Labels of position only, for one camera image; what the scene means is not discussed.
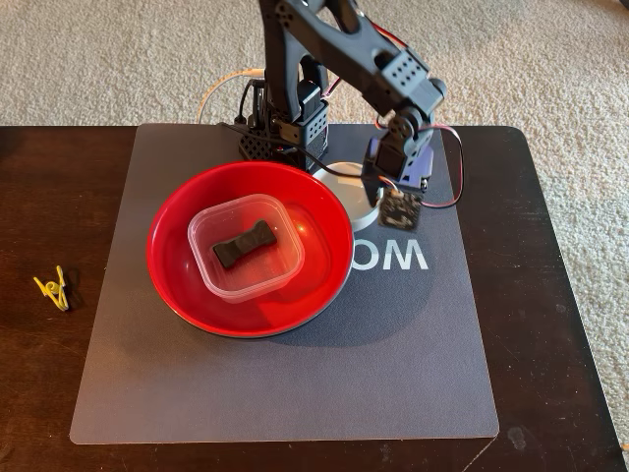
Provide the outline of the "black gripper blue servo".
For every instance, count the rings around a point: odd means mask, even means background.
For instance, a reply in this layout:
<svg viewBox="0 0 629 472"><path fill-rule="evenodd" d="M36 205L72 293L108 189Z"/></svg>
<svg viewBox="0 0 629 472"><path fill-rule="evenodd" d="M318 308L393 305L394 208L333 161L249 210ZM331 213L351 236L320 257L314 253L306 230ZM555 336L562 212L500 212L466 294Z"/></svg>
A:
<svg viewBox="0 0 629 472"><path fill-rule="evenodd" d="M361 181L368 203L375 207L383 185L380 176L401 184L410 192L424 192L432 172L433 151L430 147L432 132L419 132L414 140L396 141L389 134L369 140Z"/></svg>

